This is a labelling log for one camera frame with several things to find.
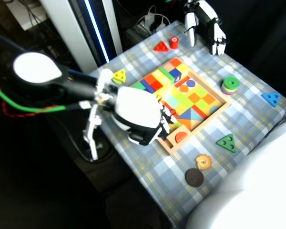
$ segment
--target robotic arm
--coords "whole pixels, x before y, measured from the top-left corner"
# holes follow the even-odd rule
[[[188,0],[184,5],[185,28],[190,45],[196,44],[196,30],[203,30],[203,35],[210,42],[210,53],[222,55],[228,42],[225,33],[221,30],[221,20],[214,9],[205,0]]]
[[[66,110],[90,109],[83,139],[90,146],[92,161],[98,159],[93,131],[102,123],[97,115],[99,107],[110,112],[113,121],[128,131],[131,142],[144,146],[156,138],[165,138],[170,133],[169,123],[176,122],[154,95],[111,85],[113,73],[109,69],[102,70],[96,79],[56,64],[42,53],[26,52],[1,36],[0,70],[2,76],[10,75],[11,85],[20,92],[37,97],[59,94],[60,101],[71,103],[65,105]]]

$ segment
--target plaid tablecloth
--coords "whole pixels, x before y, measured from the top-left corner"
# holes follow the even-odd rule
[[[113,72],[125,68],[126,85],[131,85],[177,56],[218,90],[228,76],[240,81],[239,88],[231,96],[232,104],[172,156],[168,156],[157,141],[149,146],[129,142],[127,132],[119,129],[109,114],[101,113],[102,130],[176,228],[183,228],[193,208],[286,118],[286,98],[281,96],[279,105],[273,108],[261,96],[276,92],[273,88],[226,54],[212,56],[200,41],[190,47],[183,31],[184,25],[175,21],[91,73],[97,77],[103,68]],[[160,41],[169,45],[172,36],[180,39],[177,50],[153,51]],[[216,144],[231,133],[235,136],[236,153]],[[199,154],[209,155],[213,164],[203,172],[204,183],[194,188],[187,184],[184,175],[188,169],[196,167],[195,158]]]

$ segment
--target wooden frame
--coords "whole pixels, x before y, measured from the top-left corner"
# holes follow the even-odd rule
[[[199,76],[199,74],[197,74],[190,68],[189,68],[188,76],[190,78],[193,78],[196,82],[198,82],[209,94],[211,94],[216,100],[218,100],[223,105],[218,110],[216,110],[213,114],[211,114],[206,120],[204,120],[200,125],[198,125],[193,131],[191,131],[190,134],[188,134],[184,139],[178,142],[176,145],[172,146],[167,140],[164,141],[161,138],[158,138],[159,143],[164,147],[164,149],[167,151],[168,154],[175,153],[176,150],[179,149],[183,144],[185,144],[190,137],[194,136],[196,133],[201,131],[206,125],[208,125],[212,121],[212,119],[219,116],[230,105],[230,98],[226,98],[223,93],[212,88],[212,86],[210,86],[204,79],[202,79]]]

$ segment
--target table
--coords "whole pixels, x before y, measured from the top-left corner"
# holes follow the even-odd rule
[[[184,30],[184,25],[175,21],[91,73],[98,76],[103,68],[113,72],[125,68],[125,85],[131,85],[177,56],[218,90],[228,76],[240,81],[239,88],[231,96],[232,104],[172,156],[167,155],[157,141],[149,146],[129,142],[127,132],[119,129],[108,113],[101,113],[102,130],[175,228],[183,228],[193,208],[286,118],[286,98],[281,96],[279,105],[273,108],[261,96],[276,92],[273,88],[228,55],[212,56],[200,39],[196,46],[189,47]],[[153,51],[160,41],[168,45],[172,36],[180,39],[177,50]],[[236,153],[216,144],[230,133],[235,136]],[[187,184],[184,175],[188,169],[196,167],[195,158],[199,154],[209,155],[213,164],[203,171],[204,183],[194,188]]]

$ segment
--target red spool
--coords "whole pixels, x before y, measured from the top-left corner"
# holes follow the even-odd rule
[[[171,47],[171,49],[178,48],[178,44],[179,44],[178,37],[172,37],[171,40],[170,40],[170,47]]]

